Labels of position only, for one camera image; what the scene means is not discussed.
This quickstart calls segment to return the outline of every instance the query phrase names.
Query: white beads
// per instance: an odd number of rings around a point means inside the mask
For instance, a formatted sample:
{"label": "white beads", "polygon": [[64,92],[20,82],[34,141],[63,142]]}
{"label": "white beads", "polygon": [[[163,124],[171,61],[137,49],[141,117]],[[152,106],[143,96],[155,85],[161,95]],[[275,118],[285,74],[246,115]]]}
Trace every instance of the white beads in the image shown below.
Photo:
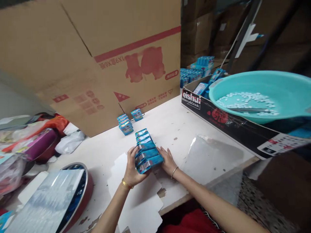
{"label": "white beads", "polygon": [[251,93],[251,92],[235,92],[229,93],[216,101],[218,104],[225,108],[265,108],[264,112],[243,112],[246,115],[256,114],[258,116],[277,116],[279,115],[277,110],[273,110],[271,108],[275,108],[276,105],[273,101],[269,99],[269,96],[262,95],[260,92]]}

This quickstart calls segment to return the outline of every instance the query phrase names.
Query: red stripe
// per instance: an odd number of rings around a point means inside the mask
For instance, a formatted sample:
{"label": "red stripe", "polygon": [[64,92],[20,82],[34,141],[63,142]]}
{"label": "red stripe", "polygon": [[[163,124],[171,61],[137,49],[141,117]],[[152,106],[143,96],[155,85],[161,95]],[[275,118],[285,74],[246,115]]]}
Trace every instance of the red stripe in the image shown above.
{"label": "red stripe", "polygon": [[97,63],[102,62],[102,61],[107,60],[107,59],[109,59],[109,58],[118,56],[118,55],[120,55],[120,54],[123,54],[123,53],[126,53],[126,52],[128,52],[128,51],[137,49],[137,48],[142,47],[142,46],[144,46],[144,45],[150,44],[150,43],[155,42],[155,41],[157,41],[157,40],[164,39],[165,37],[169,37],[169,36],[171,36],[171,35],[177,34],[177,33],[180,32],[180,29],[181,29],[180,26],[178,26],[178,27],[176,27],[176,28],[172,28],[172,29],[170,29],[170,30],[161,32],[161,33],[159,33],[159,34],[156,34],[156,35],[147,37],[147,38],[145,38],[145,39],[136,41],[136,42],[134,42],[134,43],[125,45],[125,46],[120,47],[120,48],[118,48],[118,49],[111,50],[111,51],[109,51],[109,52],[106,52],[106,53],[103,53],[103,54],[101,54],[101,55],[95,56],[94,59],[95,59],[95,61],[96,61]]}

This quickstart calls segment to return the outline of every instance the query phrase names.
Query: red triangle symbol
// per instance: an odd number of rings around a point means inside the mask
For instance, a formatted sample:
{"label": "red triangle symbol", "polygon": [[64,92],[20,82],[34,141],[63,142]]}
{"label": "red triangle symbol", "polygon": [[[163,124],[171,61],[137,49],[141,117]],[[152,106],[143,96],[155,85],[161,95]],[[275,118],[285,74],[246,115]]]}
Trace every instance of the red triangle symbol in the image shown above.
{"label": "red triangle symbol", "polygon": [[113,93],[116,95],[116,98],[118,99],[119,102],[122,102],[123,100],[130,98],[129,96],[120,94],[118,92],[113,92]]}

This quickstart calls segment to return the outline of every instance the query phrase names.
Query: wall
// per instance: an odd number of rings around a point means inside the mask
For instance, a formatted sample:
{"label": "wall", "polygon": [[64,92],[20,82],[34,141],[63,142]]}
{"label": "wall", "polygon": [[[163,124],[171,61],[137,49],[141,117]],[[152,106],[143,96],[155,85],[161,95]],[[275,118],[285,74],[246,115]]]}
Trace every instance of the wall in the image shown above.
{"label": "wall", "polygon": [[0,70],[0,119],[16,115],[34,115],[55,111],[42,103],[31,91]]}

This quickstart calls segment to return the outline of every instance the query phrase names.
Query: woman's left hand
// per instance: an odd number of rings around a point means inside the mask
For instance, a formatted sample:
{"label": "woman's left hand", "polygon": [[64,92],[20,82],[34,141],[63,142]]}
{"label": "woman's left hand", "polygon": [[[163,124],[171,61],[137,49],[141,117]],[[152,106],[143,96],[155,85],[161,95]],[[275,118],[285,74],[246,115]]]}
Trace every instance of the woman's left hand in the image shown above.
{"label": "woman's left hand", "polygon": [[127,165],[126,165],[126,170],[124,174],[124,182],[126,182],[129,186],[133,187],[140,182],[142,182],[144,179],[147,178],[149,175],[149,171],[147,171],[144,174],[139,174],[138,171],[135,168],[135,155],[138,151],[138,147],[132,147],[128,152],[127,152]]}

